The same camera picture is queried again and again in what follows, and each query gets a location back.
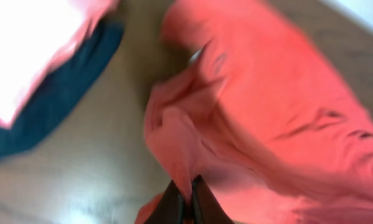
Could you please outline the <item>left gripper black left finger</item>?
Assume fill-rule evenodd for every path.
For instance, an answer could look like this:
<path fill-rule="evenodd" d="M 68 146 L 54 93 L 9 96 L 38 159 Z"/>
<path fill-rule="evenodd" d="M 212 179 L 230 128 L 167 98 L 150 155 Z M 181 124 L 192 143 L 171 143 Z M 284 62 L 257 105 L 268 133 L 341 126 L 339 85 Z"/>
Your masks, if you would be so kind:
<path fill-rule="evenodd" d="M 176 184 L 171 181 L 157 207 L 144 224 L 183 224 L 184 199 Z"/>

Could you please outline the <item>red t-shirt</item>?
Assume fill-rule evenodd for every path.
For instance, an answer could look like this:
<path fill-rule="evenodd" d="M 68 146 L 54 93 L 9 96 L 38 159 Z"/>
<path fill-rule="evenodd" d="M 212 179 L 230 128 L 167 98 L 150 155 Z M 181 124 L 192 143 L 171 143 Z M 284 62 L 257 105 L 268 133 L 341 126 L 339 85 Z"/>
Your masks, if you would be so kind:
<path fill-rule="evenodd" d="M 232 221 L 373 223 L 373 121 L 296 26 L 265 1 L 175 1 L 161 34 L 199 51 L 144 119 L 183 223 L 198 175 Z"/>

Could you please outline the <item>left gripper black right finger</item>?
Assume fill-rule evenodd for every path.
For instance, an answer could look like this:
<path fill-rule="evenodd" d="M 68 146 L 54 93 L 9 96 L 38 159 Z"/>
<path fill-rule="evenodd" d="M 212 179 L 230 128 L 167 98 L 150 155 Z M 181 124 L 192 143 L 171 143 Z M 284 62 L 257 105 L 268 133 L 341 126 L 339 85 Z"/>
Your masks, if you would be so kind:
<path fill-rule="evenodd" d="M 192 217 L 194 224 L 234 224 L 201 175 L 192 182 Z"/>

